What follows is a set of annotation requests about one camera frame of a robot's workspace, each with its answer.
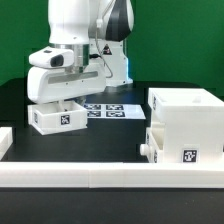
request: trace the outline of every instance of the black tabletop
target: black tabletop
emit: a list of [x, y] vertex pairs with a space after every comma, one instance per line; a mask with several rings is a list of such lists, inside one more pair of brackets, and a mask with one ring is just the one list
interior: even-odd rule
[[[87, 129], [42, 136], [27, 122], [26, 79], [9, 81], [0, 87], [0, 126], [13, 127], [14, 143], [3, 160], [146, 163], [139, 145], [150, 125], [151, 85], [87, 97], [87, 103], [140, 104], [146, 120], [89, 119]], [[222, 189], [1, 188], [0, 199], [0, 223], [224, 222]]]

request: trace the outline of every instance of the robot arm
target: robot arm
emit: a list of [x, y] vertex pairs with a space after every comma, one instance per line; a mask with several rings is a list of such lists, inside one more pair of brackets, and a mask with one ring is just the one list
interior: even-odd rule
[[28, 97], [42, 104], [102, 92], [104, 62], [89, 64], [89, 39], [125, 39], [133, 28], [130, 0], [48, 2], [52, 47], [29, 58]]

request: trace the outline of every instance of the green background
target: green background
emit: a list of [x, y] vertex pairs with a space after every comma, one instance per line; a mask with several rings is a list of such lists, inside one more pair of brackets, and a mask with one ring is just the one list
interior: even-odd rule
[[[224, 99], [224, 1], [132, 0], [128, 38], [135, 81], [198, 84]], [[0, 0], [0, 84], [24, 77], [48, 45], [47, 0]]]

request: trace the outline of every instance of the open white box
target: open white box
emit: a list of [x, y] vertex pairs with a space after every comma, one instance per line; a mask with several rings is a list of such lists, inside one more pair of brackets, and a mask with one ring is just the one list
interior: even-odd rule
[[149, 89], [151, 127], [142, 154], [154, 163], [220, 163], [224, 102], [204, 89]]
[[29, 105], [28, 123], [42, 135], [83, 129], [87, 110], [74, 101]]

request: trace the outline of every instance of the white robot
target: white robot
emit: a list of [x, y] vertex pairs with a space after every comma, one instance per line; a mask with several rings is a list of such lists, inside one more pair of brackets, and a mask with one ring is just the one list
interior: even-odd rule
[[[56, 128], [58, 131], [49, 124], [37, 127], [46, 123], [40, 122], [41, 116], [74, 111], [74, 105], [66, 108], [64, 100], [102, 92], [106, 85], [130, 82], [126, 74], [128, 60], [122, 48], [134, 24], [130, 0], [49, 0], [48, 20], [51, 46], [30, 55], [29, 62], [34, 67], [29, 71], [27, 83], [29, 99], [38, 104], [29, 106], [29, 123], [38, 131], [45, 127], [45, 131], [40, 131], [42, 134], [85, 126], [71, 129], [63, 126], [62, 130]], [[118, 57], [113, 57], [115, 63], [105, 60], [103, 51], [108, 43], [118, 49]], [[56, 101], [59, 103], [55, 111], [52, 109], [55, 105], [47, 103]]]

